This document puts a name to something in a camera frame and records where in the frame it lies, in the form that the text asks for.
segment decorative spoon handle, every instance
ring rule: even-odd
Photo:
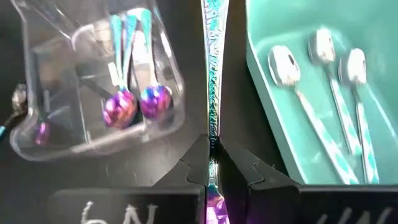
[[[359,136],[363,148],[365,181],[367,184],[379,184],[379,172],[377,171],[376,160],[374,158],[374,151],[364,106],[356,90],[354,90],[354,95],[356,98],[356,117],[358,118]]]
[[[352,155],[361,155],[362,148],[359,143],[358,135],[356,134],[353,121],[349,115],[347,105],[344,101],[343,95],[341,94],[340,87],[335,78],[330,78],[330,86],[333,92],[333,97],[337,106],[338,116],[340,118],[341,125],[343,126],[344,136],[349,148],[349,152]]]
[[[221,84],[229,0],[201,0],[207,72],[208,134],[216,145],[220,135]]]
[[[325,147],[326,153],[329,155],[329,158],[334,165],[340,179],[344,184],[359,184],[354,171],[349,166],[347,160],[344,158],[344,155],[341,153],[334,140],[331,138],[322,121],[315,115],[311,104],[307,101],[303,93],[298,90],[295,92],[300,99],[300,102],[313,128],[315,129],[316,134],[321,140],[323,147]]]
[[[157,79],[155,75],[155,63],[152,52],[152,13],[148,9],[144,9],[141,12],[142,29],[145,35],[145,47],[148,53],[148,63],[149,63],[149,74],[150,83],[157,85]]]
[[[116,61],[116,71],[118,72],[118,77],[121,82],[123,76],[122,70],[122,29],[123,21],[117,16],[111,16],[111,30],[113,35],[113,45],[114,45],[114,56]]]
[[[137,17],[135,15],[126,15],[124,21],[124,50],[123,50],[123,84],[124,87],[128,87],[128,76],[130,71],[130,61],[132,54],[132,39],[134,37],[134,31],[137,27]]]

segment spoon handle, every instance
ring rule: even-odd
[[[145,47],[148,53],[148,63],[149,63],[149,75],[150,84],[157,85],[157,79],[155,75],[155,62],[154,54],[152,50],[152,13],[148,9],[144,9],[141,12],[141,23],[145,35]]]
[[[358,178],[356,178],[354,171],[350,167],[348,161],[344,158],[344,155],[341,153],[340,149],[330,136],[329,132],[326,130],[322,121],[317,118],[315,112],[308,102],[303,93],[296,90],[296,95],[300,99],[300,102],[313,126],[316,134],[321,140],[323,147],[326,150],[332,164],[334,165],[340,179],[344,184],[359,184]]]
[[[377,171],[376,160],[369,133],[368,121],[365,116],[363,103],[356,90],[353,90],[356,99],[356,117],[359,127],[359,137],[363,148],[363,167],[365,181],[367,184],[379,184],[379,172]]]
[[[116,62],[116,71],[118,72],[119,82],[122,81],[122,29],[123,22],[120,16],[113,15],[110,19],[111,30],[113,35],[114,56]]]
[[[343,95],[341,94],[339,84],[335,78],[330,78],[330,86],[333,92],[338,116],[340,118],[340,123],[343,127],[344,137],[346,139],[349,152],[352,155],[361,155],[362,148],[358,140],[358,135],[356,134],[353,121],[351,119],[351,116],[349,115]]]
[[[136,31],[137,17],[135,15],[127,14],[124,21],[124,50],[123,50],[123,85],[125,88],[129,86],[128,76],[131,65],[131,54],[132,54],[132,40],[134,37],[134,31]]]

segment metal utensil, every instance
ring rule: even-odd
[[[161,85],[157,81],[156,70],[155,70],[155,57],[153,53],[153,42],[152,42],[152,11],[154,8],[150,7],[150,10],[143,9],[139,20],[142,24],[142,30],[144,32],[144,46],[145,46],[145,54],[147,56],[147,64],[149,66],[149,75],[146,78],[149,78],[149,84],[140,85],[141,82],[138,82],[138,86],[144,88],[140,88],[140,109],[142,114],[146,119],[158,119],[164,117],[167,114],[168,109],[172,106],[172,95],[164,85]]]
[[[352,168],[326,130],[322,121],[317,118],[311,104],[304,94],[297,89],[296,84],[300,81],[301,73],[299,65],[295,61],[291,51],[283,45],[274,46],[268,54],[268,65],[276,85],[290,86],[294,89],[295,94],[298,96],[304,111],[343,183],[359,184]]]
[[[207,120],[210,138],[206,223],[229,224],[224,197],[218,189],[217,148],[220,136],[221,79],[229,0],[201,0],[206,52]]]
[[[365,116],[363,102],[358,94],[358,86],[366,83],[366,60],[365,54],[361,49],[352,49],[346,58],[340,59],[339,78],[343,83],[350,84],[355,98],[359,137],[363,148],[365,182],[367,184],[379,184],[379,173],[374,158],[368,121]]]
[[[124,32],[123,32],[123,83],[126,84],[126,88],[130,89],[129,84],[129,73],[131,71],[131,54],[132,54],[132,42],[134,39],[134,33],[137,27],[137,17],[134,14],[126,13],[124,16]]]
[[[137,100],[128,89],[128,78],[124,77],[127,72],[123,72],[123,20],[120,16],[113,15],[110,18],[110,24],[120,90],[106,101],[103,118],[105,125],[122,129],[128,127],[133,121],[137,113]]]
[[[362,154],[358,135],[356,134],[353,121],[351,120],[343,95],[341,94],[338,80],[330,69],[330,64],[335,61],[336,54],[333,39],[328,29],[321,28],[316,31],[315,35],[313,35],[308,42],[308,52],[312,62],[322,65],[325,73],[330,79],[331,90],[349,152],[352,155]]]

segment turquoise container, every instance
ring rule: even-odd
[[[330,30],[336,50],[331,71],[350,49],[366,55],[368,80],[358,87],[369,126],[380,184],[398,183],[398,2],[387,0],[247,0],[246,58],[289,175],[302,184],[343,184],[312,128],[299,99],[277,86],[269,71],[268,53],[286,45],[300,67],[299,89],[313,106],[359,183],[364,183],[361,156],[349,154],[330,88],[330,79],[308,56],[308,40],[321,27]],[[340,84],[349,115],[356,124],[351,88]]]

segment black surface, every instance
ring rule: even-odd
[[[220,142],[223,145],[220,153],[221,187],[231,224],[291,223],[288,220],[295,217],[290,217],[287,212],[295,211],[289,209],[295,205],[294,197],[275,194],[277,190],[273,189],[299,185],[234,141],[221,138]],[[270,201],[275,202],[275,206],[268,203]]]
[[[154,187],[208,185],[210,142],[205,134],[199,135],[177,164]]]
[[[248,198],[250,224],[397,222],[398,191],[392,186],[290,185],[253,190]]]
[[[165,175],[206,132],[206,77],[200,1],[164,0],[158,7],[186,85],[187,117],[167,138],[112,156],[28,162],[0,143],[0,223],[45,223],[45,204],[60,189],[149,186]],[[245,62],[244,1],[229,4],[221,102],[221,134],[285,172]],[[20,20],[0,2],[0,120],[11,112],[11,94],[24,79]]]

